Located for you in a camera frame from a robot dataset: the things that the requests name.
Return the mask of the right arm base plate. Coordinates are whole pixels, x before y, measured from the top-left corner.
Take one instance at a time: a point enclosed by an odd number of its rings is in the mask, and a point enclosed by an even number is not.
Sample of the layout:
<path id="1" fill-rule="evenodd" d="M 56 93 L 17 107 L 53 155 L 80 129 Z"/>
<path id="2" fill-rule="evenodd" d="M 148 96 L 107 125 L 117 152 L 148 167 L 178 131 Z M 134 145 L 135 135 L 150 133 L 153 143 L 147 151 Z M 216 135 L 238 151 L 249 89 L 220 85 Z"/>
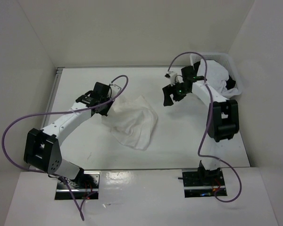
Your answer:
<path id="1" fill-rule="evenodd" d="M 185 198 L 227 196 L 225 180 L 220 168 L 212 173 L 199 169 L 184 169 L 178 180 L 183 182 Z"/>

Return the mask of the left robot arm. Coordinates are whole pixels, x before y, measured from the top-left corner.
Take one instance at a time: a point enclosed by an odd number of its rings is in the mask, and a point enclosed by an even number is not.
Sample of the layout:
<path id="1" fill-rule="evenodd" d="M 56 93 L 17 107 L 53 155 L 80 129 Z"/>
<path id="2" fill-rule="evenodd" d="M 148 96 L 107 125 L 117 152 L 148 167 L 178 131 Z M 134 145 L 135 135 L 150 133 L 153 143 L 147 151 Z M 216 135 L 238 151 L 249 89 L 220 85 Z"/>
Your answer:
<path id="1" fill-rule="evenodd" d="M 96 82 L 93 90 L 78 97 L 68 112 L 42 129 L 31 129 L 26 138 L 24 161 L 48 175 L 63 177 L 73 188 L 91 179 L 84 169 L 63 159 L 60 146 L 93 115 L 106 116 L 120 88 Z"/>

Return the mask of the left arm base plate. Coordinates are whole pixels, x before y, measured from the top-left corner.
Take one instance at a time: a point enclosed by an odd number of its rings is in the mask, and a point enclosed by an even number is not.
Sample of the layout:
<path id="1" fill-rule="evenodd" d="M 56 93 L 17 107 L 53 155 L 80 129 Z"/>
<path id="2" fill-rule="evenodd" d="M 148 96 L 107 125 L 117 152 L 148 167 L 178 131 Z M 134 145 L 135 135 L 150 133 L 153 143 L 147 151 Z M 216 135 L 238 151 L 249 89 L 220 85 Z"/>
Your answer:
<path id="1" fill-rule="evenodd" d="M 97 200 L 99 197 L 99 183 L 100 183 L 100 172 L 99 171 L 86 171 L 84 180 L 80 184 L 76 184 L 70 179 L 66 179 L 67 185 L 71 189 L 73 196 L 77 200 Z M 72 196 L 67 185 L 58 180 L 55 200 L 71 200 Z"/>

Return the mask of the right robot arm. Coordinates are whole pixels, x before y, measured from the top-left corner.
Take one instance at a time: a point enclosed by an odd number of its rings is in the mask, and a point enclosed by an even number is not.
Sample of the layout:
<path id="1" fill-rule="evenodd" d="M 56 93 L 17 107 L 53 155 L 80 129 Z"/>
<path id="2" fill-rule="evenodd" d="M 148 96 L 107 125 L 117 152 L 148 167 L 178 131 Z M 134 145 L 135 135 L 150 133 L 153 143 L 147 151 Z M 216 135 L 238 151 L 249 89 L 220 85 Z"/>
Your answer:
<path id="1" fill-rule="evenodd" d="M 185 173 L 183 180 L 189 186 L 209 186 L 221 181 L 221 144 L 230 140 L 239 131 L 238 103 L 220 95 L 207 82 L 206 77 L 197 75 L 194 68 L 187 66 L 181 74 L 168 71 L 165 77 L 169 84 L 162 88 L 164 106 L 183 100 L 194 94 L 208 108 L 204 137 L 200 141 L 198 156 L 201 158 L 195 173 Z"/>

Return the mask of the cream pleated skirt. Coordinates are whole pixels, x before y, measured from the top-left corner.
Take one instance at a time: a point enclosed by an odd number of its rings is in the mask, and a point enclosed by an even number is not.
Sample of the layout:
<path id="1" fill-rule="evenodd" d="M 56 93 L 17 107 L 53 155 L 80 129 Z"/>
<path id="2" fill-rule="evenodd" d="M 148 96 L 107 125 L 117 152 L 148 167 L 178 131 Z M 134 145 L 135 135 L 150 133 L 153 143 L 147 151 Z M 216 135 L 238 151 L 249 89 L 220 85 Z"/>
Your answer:
<path id="1" fill-rule="evenodd" d="M 108 115 L 101 118 L 102 124 L 110 129 L 120 144 L 141 151 L 150 145 L 157 121 L 157 113 L 142 95 L 135 100 L 120 95 Z"/>

